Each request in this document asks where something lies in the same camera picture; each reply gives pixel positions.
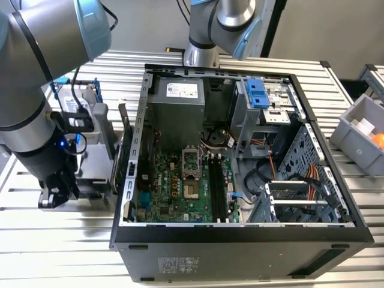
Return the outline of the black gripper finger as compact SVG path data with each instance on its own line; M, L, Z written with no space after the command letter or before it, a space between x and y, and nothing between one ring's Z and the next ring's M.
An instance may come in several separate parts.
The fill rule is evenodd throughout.
M79 188L76 182L75 170L71 163L65 163L62 170L62 180L64 186L73 196L74 199L79 198Z
M54 209L65 203L65 193L60 180L49 177L46 181L39 180L41 193L38 199L39 209Z

